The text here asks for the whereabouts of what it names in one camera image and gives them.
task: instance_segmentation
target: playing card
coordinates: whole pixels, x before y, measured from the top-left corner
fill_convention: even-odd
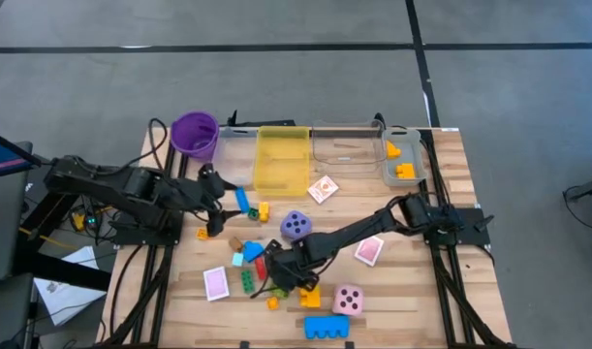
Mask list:
[[[317,204],[321,204],[327,199],[332,193],[338,190],[338,185],[330,179],[327,175],[324,175],[320,180],[316,181],[315,184],[308,188],[308,193],[315,199]]]
[[[384,241],[380,238],[371,237],[364,239],[358,245],[354,257],[365,262],[367,265],[374,267],[377,258],[380,256]]]
[[[225,267],[204,271],[203,279],[205,280],[205,294],[208,301],[216,301],[229,296]]]

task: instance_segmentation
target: computer monitor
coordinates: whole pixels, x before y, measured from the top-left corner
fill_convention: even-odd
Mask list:
[[[42,166],[37,157],[0,137],[0,176],[28,171]]]

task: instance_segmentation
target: wooden table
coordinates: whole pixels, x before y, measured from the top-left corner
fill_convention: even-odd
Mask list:
[[[477,198],[459,132],[433,129],[432,133],[441,172],[450,190],[452,202],[458,207],[474,206]],[[157,129],[155,135],[157,140],[162,137],[161,131]],[[148,149],[149,143],[145,138],[142,151]],[[166,152],[165,146],[159,150],[161,159],[165,159]],[[253,143],[242,147],[242,155],[253,152]],[[153,167],[155,163],[148,157],[141,165]],[[196,178],[198,167],[198,163],[190,161],[187,176]],[[312,163],[311,183],[321,176],[322,174],[314,172]],[[203,223],[192,214],[187,214],[181,242],[174,250],[160,347],[234,348],[239,346],[241,340],[248,340],[254,348],[344,348],[346,339],[307,340],[302,328],[305,316],[331,313],[334,286],[340,283],[354,283],[364,290],[365,310],[359,317],[350,319],[351,330],[347,339],[353,341],[357,348],[446,347],[430,251],[422,237],[406,238],[393,233],[378,235],[386,243],[374,268],[353,257],[355,246],[343,249],[321,278],[321,309],[300,307],[296,291],[287,300],[281,300],[280,309],[274,311],[267,309],[265,296],[250,300],[244,295],[240,280],[242,268],[232,267],[233,252],[228,245],[229,238],[256,240],[263,244],[272,238],[280,239],[280,222],[291,209],[297,209],[309,216],[313,221],[314,231],[332,232],[370,215],[394,196],[418,191],[418,187],[389,188],[382,181],[381,173],[332,174],[331,177],[340,189],[322,205],[315,203],[310,196],[265,198],[264,201],[269,201],[270,205],[268,223],[261,224],[240,215],[231,219],[224,232],[211,240],[196,239],[196,230]],[[246,190],[251,206],[257,206],[261,198],[252,186]],[[237,209],[233,193],[227,193],[221,202],[225,209]],[[128,246],[117,254],[103,314],[106,324],[109,323],[116,280],[133,249]],[[146,251],[147,247],[144,247],[139,252],[125,274],[117,300],[116,325],[123,321],[137,301]],[[457,252],[468,300],[496,335],[510,341],[511,335],[491,260],[476,247],[458,246]],[[160,260],[161,254],[158,254],[155,269]],[[205,298],[203,271],[219,266],[227,269],[231,296],[209,302]],[[254,272],[254,265],[245,267],[253,271],[258,288],[261,282]],[[452,298],[450,299],[456,337],[458,341],[462,341],[458,310]],[[149,338],[154,301],[147,308],[142,331],[143,341]]]

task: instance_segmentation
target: clear plastic bin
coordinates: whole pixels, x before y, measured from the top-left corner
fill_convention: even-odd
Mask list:
[[[308,189],[308,127],[262,126],[257,136],[255,190],[268,196],[302,196]]]
[[[313,123],[315,171],[324,174],[372,173],[386,159],[384,125],[378,120],[337,124]]]
[[[384,161],[382,176],[387,186],[415,186],[427,178],[421,154],[421,133],[417,130],[393,129],[384,131],[384,144],[391,142],[401,150],[401,156]],[[416,178],[399,178],[395,168],[398,165],[411,163],[414,165]]]
[[[253,182],[256,146],[256,130],[222,128],[212,160],[214,169],[229,183],[250,185]]]

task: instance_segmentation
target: concrete floor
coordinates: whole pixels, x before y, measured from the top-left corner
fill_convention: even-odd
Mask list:
[[[426,44],[592,42],[592,0],[416,7]],[[404,1],[6,0],[0,9],[0,47],[411,41]],[[514,342],[592,348],[592,230],[561,200],[592,179],[592,50],[426,58],[441,125],[461,129],[483,209],[496,215],[490,232]],[[207,110],[225,121],[234,109],[247,121],[310,125],[380,111],[391,124],[428,124],[411,50],[0,54],[0,134],[44,156],[118,164],[138,154],[150,117]],[[592,223],[592,199],[573,209]],[[89,344],[102,307],[60,329],[44,321],[45,348]]]

